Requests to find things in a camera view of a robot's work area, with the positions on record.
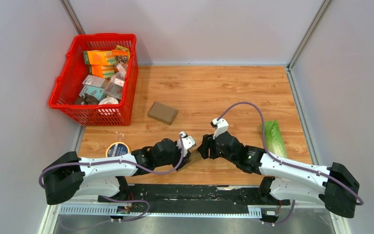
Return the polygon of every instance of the white wall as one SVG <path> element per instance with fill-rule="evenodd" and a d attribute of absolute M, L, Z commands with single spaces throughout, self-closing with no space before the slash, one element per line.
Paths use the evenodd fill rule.
<path fill-rule="evenodd" d="M 334 1 L 294 73 L 321 163 L 360 183 L 352 233 L 374 233 L 374 1 Z"/>
<path fill-rule="evenodd" d="M 76 32 L 57 0 L 0 1 L 0 234 L 36 234 L 42 169 L 73 148 L 78 125 L 48 107 Z"/>
<path fill-rule="evenodd" d="M 87 34 L 136 34 L 143 64 L 287 64 L 322 2 L 70 1 Z"/>

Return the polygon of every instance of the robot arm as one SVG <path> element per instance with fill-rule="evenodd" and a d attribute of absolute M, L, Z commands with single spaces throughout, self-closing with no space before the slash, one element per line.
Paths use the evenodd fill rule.
<path fill-rule="evenodd" d="M 342 164 L 317 166 L 271 153 L 277 159 L 272 160 L 264 149 L 241 144 L 227 131 L 225 119 L 214 119 L 211 125 L 215 128 L 214 134 L 204 135 L 203 143 L 198 148 L 203 159 L 222 157 L 246 173 L 266 175 L 259 187 L 259 193 L 265 199 L 308 201 L 323 204 L 329 211 L 343 217 L 354 216 L 356 198 L 327 177 L 320 176 L 331 175 L 357 194 L 359 183 Z"/>
<path fill-rule="evenodd" d="M 86 158 L 78 157 L 76 152 L 68 152 L 47 168 L 65 163 L 78 165 L 62 166 L 43 175 L 47 203 L 55 205 L 83 195 L 99 195 L 99 201 L 101 196 L 114 199 L 125 197 L 126 193 L 122 194 L 128 186 L 125 176 L 144 175 L 164 165 L 175 167 L 179 164 L 179 170 L 187 163 L 189 150 L 195 146 L 194 139 L 181 132 L 178 141 L 166 138 L 152 147 L 144 147 L 118 157 Z"/>

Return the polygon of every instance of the cardboard box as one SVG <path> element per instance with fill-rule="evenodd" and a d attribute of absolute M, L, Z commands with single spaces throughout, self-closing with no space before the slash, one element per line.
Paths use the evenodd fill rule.
<path fill-rule="evenodd" d="M 155 102 L 151 106 L 150 111 L 148 112 L 148 117 L 163 122 L 165 124 L 171 125 L 177 113 L 177 109 L 166 106 L 159 102 Z"/>

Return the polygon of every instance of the red plastic basket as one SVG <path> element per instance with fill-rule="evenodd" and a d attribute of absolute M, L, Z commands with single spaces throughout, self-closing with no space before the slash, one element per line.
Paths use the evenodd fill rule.
<path fill-rule="evenodd" d="M 67 59 L 61 75 L 55 81 L 49 106 L 62 111 L 85 126 L 129 125 L 138 77 L 136 40 L 134 34 L 106 33 L 76 36 L 66 54 Z M 84 63 L 83 52 L 112 50 L 116 45 L 130 49 L 130 60 L 121 102 L 117 105 L 74 105 L 82 89 L 82 82 L 89 74 L 88 65 Z"/>

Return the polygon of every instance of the wooden table surface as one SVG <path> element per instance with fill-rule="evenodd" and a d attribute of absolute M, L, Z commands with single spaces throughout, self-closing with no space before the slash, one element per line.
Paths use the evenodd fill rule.
<path fill-rule="evenodd" d="M 178 109 L 171 126 L 147 117 L 155 101 Z M 311 163 L 284 67 L 271 66 L 139 67 L 131 125 L 86 127 L 79 156 L 105 157 L 106 148 L 118 140 L 131 150 L 153 146 L 163 138 L 177 140 L 180 131 L 192 136 L 198 147 L 204 134 L 214 132 L 210 122 L 238 101 L 259 106 L 266 120 L 277 119 L 288 157 Z M 224 119 L 229 123 L 229 132 L 241 143 L 262 147 L 261 121 L 253 107 L 236 106 Z M 260 184 L 262 176 L 244 173 L 223 158 L 201 159 L 197 147 L 192 151 L 192 162 L 179 172 L 128 177 L 128 183 Z"/>

